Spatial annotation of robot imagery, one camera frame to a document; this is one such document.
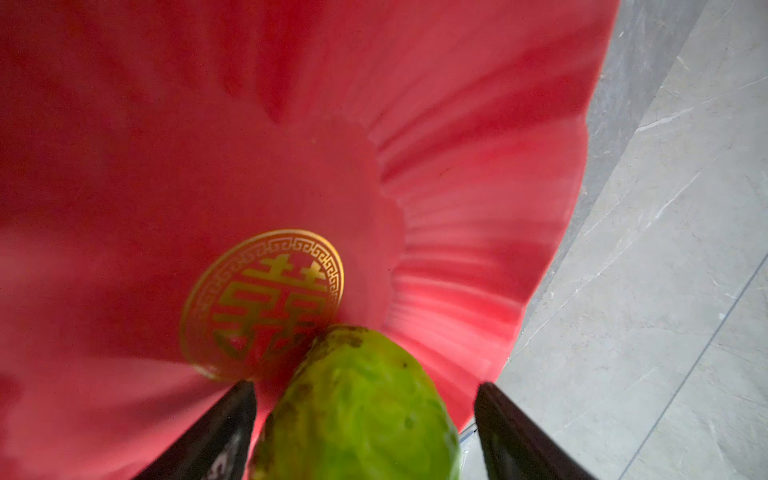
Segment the light green bumpy fake fruit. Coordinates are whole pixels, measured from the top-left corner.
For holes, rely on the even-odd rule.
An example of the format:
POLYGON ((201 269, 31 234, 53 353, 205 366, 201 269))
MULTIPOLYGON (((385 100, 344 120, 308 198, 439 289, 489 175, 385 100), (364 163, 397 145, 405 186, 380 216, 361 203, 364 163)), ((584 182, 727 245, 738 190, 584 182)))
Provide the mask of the light green bumpy fake fruit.
POLYGON ((335 325, 266 417, 251 479, 456 479, 458 432, 421 364, 385 335, 335 325))

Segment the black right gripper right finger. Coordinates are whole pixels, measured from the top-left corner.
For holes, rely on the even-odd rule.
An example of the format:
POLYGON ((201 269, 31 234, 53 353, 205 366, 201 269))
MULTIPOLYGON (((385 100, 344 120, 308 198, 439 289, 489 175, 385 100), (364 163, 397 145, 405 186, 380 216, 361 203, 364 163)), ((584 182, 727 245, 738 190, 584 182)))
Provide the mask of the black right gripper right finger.
POLYGON ((495 384, 478 386, 474 414, 489 479, 595 479, 495 384))

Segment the red flower-shaped plate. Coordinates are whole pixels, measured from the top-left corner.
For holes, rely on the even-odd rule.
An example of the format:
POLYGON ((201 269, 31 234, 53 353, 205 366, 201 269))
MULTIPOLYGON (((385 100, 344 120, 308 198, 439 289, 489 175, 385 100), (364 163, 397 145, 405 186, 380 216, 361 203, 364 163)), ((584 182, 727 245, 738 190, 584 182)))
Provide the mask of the red flower-shaped plate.
POLYGON ((561 244, 615 1, 5 1, 1 475, 128 479, 313 338, 458 428, 561 244))

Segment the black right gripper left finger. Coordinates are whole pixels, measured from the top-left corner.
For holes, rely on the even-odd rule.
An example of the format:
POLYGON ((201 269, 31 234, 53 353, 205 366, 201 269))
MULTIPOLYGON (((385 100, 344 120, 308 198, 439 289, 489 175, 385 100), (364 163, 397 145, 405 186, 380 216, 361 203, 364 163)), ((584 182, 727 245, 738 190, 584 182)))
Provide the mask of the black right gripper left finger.
POLYGON ((138 479, 242 479, 257 413, 254 385, 236 383, 138 479))

